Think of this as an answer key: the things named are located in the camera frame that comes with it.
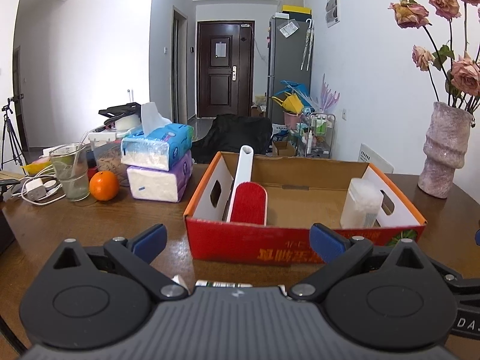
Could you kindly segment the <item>red cardboard box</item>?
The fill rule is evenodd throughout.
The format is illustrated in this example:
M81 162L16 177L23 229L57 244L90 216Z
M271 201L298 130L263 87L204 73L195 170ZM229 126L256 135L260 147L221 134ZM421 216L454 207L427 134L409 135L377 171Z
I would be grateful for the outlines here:
M211 161L184 212L193 258L223 263L286 266L320 263L309 244L309 231L320 223L346 238L363 236L375 245L393 245L400 238L417 240L426 225L421 212L377 167L368 163L301 157L253 159L251 179L268 196L267 222L256 225L226 219L236 153L219 152ZM393 203L378 213L373 228L340 227L351 179L372 182Z

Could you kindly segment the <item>translucent plastic container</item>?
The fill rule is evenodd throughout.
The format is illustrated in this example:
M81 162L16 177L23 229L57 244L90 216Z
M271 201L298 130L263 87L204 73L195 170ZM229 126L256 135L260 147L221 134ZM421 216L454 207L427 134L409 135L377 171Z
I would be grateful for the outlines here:
M341 228L372 228L382 203L383 194L372 182L360 178L351 179L340 218Z

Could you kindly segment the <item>glass cup with straw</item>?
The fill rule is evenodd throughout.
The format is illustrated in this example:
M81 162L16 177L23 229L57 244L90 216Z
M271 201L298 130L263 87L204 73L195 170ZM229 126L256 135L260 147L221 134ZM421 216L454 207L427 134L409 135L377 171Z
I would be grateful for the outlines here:
M65 197L79 202L89 196L88 161L85 132L78 142L61 145L49 153L55 176L61 183Z

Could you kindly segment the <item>pink textured vase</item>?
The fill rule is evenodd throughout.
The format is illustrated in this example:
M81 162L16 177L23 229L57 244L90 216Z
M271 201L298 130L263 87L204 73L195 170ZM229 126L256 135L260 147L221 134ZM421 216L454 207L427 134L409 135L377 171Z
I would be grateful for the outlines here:
M473 116L467 111L435 102L423 151L426 155L418 187L433 197L445 199L456 169L465 165Z

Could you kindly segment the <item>black folding chair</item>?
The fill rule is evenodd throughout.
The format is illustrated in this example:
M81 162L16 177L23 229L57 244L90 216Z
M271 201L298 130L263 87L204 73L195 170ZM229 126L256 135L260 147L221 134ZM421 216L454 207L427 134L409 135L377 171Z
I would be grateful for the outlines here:
M239 153L250 146L256 155L265 155L272 141L272 123L266 117L218 115L205 137L191 147L197 164L209 164L217 152Z

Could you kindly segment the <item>dark brown door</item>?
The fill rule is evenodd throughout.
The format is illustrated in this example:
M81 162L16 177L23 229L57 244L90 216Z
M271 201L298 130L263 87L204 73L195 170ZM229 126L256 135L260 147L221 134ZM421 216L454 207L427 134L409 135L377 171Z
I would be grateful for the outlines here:
M249 116L253 98L255 23L197 23L197 116Z

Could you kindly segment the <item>clear snack jar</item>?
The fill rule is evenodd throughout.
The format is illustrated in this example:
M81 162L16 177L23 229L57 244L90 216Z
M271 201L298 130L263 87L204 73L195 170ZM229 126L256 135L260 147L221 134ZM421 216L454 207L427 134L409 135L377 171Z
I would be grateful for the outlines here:
M104 130L89 133L89 143L94 153L97 170L114 173L121 186L128 187L127 166L121 162L120 144L128 134L128 130Z

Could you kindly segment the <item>dried pink roses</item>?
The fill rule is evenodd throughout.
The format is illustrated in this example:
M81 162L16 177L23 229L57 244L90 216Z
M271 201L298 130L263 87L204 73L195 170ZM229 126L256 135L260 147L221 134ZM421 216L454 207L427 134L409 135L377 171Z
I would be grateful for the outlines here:
M425 33L428 44L412 47L412 61L428 74L435 100L474 114L479 109L479 42L470 22L479 19L479 0L397 0L388 9L399 28ZM444 98L435 72L443 80Z

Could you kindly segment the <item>blue tissue pack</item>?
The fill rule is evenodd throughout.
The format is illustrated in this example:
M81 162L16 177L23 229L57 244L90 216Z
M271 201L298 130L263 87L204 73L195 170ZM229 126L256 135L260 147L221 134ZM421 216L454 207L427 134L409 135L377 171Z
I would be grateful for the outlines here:
M191 150L193 128L164 118L154 102L141 105L141 125L120 142L121 162L127 166L170 171Z

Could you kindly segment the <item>purple tissue pack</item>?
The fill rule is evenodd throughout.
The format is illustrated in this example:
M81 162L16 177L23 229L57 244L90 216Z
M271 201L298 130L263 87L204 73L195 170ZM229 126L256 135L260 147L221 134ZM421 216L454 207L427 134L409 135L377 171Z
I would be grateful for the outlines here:
M192 175L191 151L172 167L160 171L139 166L127 169L130 192L135 199L164 203L179 203Z

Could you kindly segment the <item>orange fruit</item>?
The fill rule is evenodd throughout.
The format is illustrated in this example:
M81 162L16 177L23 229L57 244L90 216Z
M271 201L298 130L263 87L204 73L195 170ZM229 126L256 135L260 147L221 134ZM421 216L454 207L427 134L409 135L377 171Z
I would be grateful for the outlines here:
M119 191L119 180L111 171L97 172L89 181L89 192L98 201L110 201Z

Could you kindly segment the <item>grey refrigerator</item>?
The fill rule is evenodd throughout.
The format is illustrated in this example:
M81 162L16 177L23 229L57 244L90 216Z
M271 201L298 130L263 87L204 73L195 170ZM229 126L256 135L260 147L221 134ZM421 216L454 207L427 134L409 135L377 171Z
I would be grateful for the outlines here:
M285 37L280 28L288 24L287 19L272 17L269 21L267 111L273 124L284 124L283 109L272 100L272 96L283 90L283 80L293 81L310 89L311 72L301 70L308 23L298 22L298 29Z

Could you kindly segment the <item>metal rolling cart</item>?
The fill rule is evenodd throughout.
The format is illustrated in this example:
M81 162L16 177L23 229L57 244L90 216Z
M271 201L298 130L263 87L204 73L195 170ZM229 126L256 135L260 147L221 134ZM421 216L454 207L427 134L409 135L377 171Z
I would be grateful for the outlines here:
M295 130L297 155L305 158L330 159L335 122L333 114L315 112L301 115Z

